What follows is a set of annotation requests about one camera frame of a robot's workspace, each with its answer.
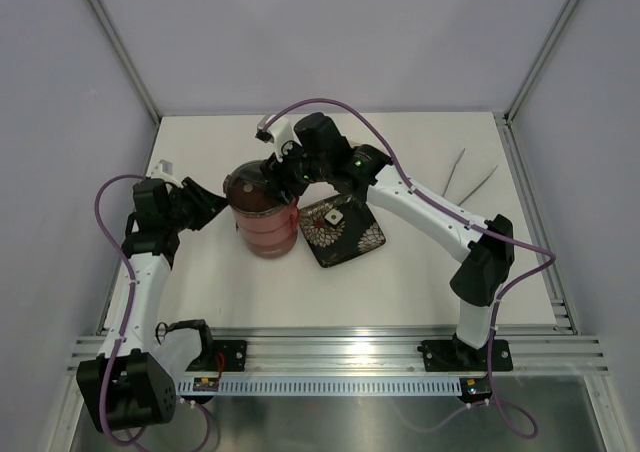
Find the grey transparent lid red handles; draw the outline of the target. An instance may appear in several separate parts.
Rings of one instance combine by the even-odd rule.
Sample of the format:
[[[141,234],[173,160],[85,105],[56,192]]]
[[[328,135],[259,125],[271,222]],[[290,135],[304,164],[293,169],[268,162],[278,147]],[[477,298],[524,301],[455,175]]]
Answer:
[[[269,188],[260,160],[238,166],[223,182],[223,192],[229,206],[249,217],[275,214],[285,207]]]

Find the pink bowl with handles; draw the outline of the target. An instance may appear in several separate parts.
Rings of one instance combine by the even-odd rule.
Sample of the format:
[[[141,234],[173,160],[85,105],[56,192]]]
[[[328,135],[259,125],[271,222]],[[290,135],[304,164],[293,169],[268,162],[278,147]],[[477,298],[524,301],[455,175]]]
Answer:
[[[246,243],[256,247],[276,248],[282,244],[294,243],[297,232],[291,222],[266,230],[263,222],[236,222],[236,229]]]

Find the dark pink bowl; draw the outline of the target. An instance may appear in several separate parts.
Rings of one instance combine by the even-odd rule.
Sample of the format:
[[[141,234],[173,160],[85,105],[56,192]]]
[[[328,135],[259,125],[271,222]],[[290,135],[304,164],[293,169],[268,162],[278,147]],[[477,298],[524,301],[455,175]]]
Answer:
[[[276,259],[289,253],[295,246],[296,236],[291,236],[277,244],[260,245],[246,242],[245,245],[251,253],[264,259]]]

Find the metal food tongs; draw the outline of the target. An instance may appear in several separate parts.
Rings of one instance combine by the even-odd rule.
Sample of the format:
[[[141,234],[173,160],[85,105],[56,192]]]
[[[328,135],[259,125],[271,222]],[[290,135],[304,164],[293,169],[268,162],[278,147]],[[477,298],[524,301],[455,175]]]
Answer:
[[[442,196],[462,206],[486,184],[498,166],[496,159],[463,148],[453,162]]]

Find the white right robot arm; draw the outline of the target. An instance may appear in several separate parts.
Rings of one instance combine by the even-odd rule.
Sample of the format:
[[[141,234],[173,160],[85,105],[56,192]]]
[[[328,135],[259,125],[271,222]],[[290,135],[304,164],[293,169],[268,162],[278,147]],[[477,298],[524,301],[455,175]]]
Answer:
[[[488,358],[496,295],[515,259],[509,219],[497,215],[487,220],[410,184],[389,154],[372,145],[351,144],[321,112],[296,124],[265,116],[256,137],[273,147],[260,165],[273,197],[289,201],[313,183],[328,183],[341,194],[392,213],[443,247],[459,264],[449,282],[460,301],[455,359],[476,368]]]

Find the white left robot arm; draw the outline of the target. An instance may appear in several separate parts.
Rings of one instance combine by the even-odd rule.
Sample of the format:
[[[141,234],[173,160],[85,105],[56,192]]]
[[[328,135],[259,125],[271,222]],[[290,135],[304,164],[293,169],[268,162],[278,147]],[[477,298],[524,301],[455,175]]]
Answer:
[[[135,176],[134,209],[122,242],[113,243],[125,267],[114,323],[95,358],[81,362],[76,381],[96,429],[113,442],[116,432],[165,424],[175,414],[177,382],[189,367],[221,365],[203,319],[156,323],[165,285],[185,230],[199,231],[228,204],[193,179],[176,179],[161,160]]]

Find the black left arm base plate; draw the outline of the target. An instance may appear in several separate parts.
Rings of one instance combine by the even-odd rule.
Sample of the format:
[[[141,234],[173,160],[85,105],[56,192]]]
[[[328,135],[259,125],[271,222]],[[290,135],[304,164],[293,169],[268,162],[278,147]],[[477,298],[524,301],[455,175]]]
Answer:
[[[248,343],[246,340],[214,340],[194,359],[187,372],[244,372]]]

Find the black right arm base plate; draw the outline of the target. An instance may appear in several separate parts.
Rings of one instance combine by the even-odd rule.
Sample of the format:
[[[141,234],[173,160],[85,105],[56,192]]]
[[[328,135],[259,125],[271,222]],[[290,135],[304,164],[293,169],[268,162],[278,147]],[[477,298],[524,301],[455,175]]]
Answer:
[[[502,339],[495,339],[492,349],[489,343],[474,349],[457,338],[424,340],[417,351],[422,355],[426,372],[487,372],[488,357],[493,372],[514,370],[509,343]]]

